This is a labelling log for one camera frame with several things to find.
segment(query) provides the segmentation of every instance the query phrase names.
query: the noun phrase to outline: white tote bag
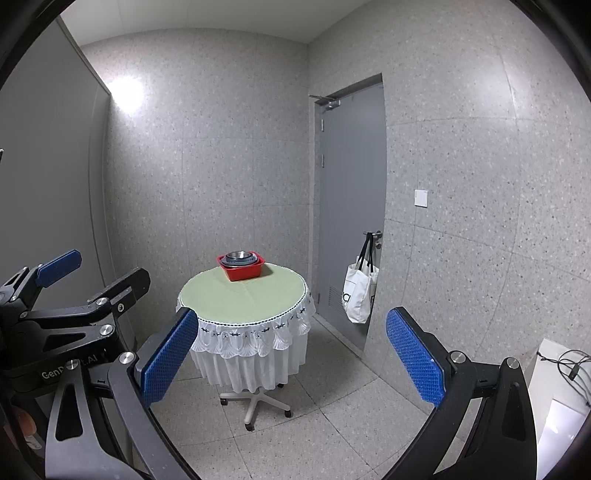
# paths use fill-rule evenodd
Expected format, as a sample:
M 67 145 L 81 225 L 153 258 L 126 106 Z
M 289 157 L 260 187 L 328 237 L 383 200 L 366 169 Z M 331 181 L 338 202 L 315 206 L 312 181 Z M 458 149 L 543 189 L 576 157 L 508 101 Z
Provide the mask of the white tote bag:
M 365 253 L 369 245 L 368 259 Z M 361 253 L 354 264 L 347 268 L 341 303 L 353 323 L 367 322 L 374 307 L 375 290 L 378 286 L 379 269 L 374 267 L 374 238 L 368 233 Z

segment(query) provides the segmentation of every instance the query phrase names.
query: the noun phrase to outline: red basket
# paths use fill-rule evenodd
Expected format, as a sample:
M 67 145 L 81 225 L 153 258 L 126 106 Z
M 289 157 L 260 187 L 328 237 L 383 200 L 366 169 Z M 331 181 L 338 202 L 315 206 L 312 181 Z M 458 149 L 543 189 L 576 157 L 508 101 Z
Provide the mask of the red basket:
M 224 272 L 226 272 L 226 275 L 230 281 L 247 280 L 249 278 L 259 277 L 261 275 L 261 268 L 263 263 L 265 263 L 265 259 L 256 252 L 251 251 L 251 253 L 255 254 L 259 259 L 258 262 L 253 263 L 252 265 L 228 268 L 222 263 L 222 258 L 224 258 L 225 255 L 220 255 L 217 258 L 217 263 L 219 263 L 220 267 L 222 267 Z

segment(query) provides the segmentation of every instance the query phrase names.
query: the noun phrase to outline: gray door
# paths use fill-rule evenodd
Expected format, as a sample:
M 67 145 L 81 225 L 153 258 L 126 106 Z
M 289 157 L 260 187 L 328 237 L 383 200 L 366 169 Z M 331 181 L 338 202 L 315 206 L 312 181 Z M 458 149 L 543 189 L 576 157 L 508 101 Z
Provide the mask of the gray door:
M 365 241 L 363 233 L 384 231 L 384 86 L 361 90 L 341 98 L 334 110 L 322 110 L 318 312 L 362 350 L 369 321 L 351 323 L 340 299 L 347 266 L 355 262 Z

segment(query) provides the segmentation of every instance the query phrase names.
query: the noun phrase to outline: wall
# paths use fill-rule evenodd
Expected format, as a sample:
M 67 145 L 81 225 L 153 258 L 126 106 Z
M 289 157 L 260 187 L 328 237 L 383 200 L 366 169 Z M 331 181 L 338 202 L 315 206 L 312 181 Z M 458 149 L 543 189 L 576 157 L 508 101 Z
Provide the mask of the wall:
M 591 105 L 537 27 L 508 0 L 374 0 L 309 57 L 317 95 L 384 78 L 385 236 L 363 361 L 428 412 L 385 336 L 395 306 L 476 361 L 527 364 L 544 337 L 591 346 Z
M 307 275 L 307 47 L 184 29 L 83 51 L 111 90 L 127 77 L 130 95 L 143 91 L 137 110 L 110 111 L 105 183 L 116 272 L 139 265 L 152 278 L 129 314 L 139 342 L 219 254 L 255 249 Z
M 82 266 L 50 289 L 36 308 L 85 304 L 113 280 L 102 204 L 103 139 L 109 92 L 67 34 L 52 23 L 18 63 L 0 92 L 0 278 L 76 248 Z

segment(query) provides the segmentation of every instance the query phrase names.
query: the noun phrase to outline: table base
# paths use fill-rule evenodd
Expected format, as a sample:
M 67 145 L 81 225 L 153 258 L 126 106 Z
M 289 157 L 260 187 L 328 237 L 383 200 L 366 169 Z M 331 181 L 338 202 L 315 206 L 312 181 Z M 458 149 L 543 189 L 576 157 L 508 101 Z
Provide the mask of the table base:
M 256 404 L 259 403 L 260 401 L 263 401 L 265 403 L 268 403 L 269 405 L 273 405 L 274 407 L 280 408 L 281 410 L 285 411 L 285 416 L 287 418 L 291 418 L 291 407 L 283 402 L 280 402 L 279 400 L 276 400 L 272 397 L 269 397 L 268 395 L 265 395 L 265 393 L 267 393 L 268 390 L 260 387 L 259 389 L 257 389 L 256 393 L 250 393 L 249 391 L 246 392 L 240 392 L 240 393 L 235 393 L 235 392 L 231 392 L 231 393 L 220 393 L 220 403 L 222 405 L 227 405 L 228 404 L 228 398 L 231 399 L 240 399 L 240 400 L 250 400 L 250 404 L 248 406 L 248 409 L 246 411 L 246 416 L 244 417 L 244 426 L 246 427 L 246 429 L 249 432 L 252 432 L 255 428 L 254 425 L 252 424 L 252 416 L 255 412 L 255 408 L 256 408 Z

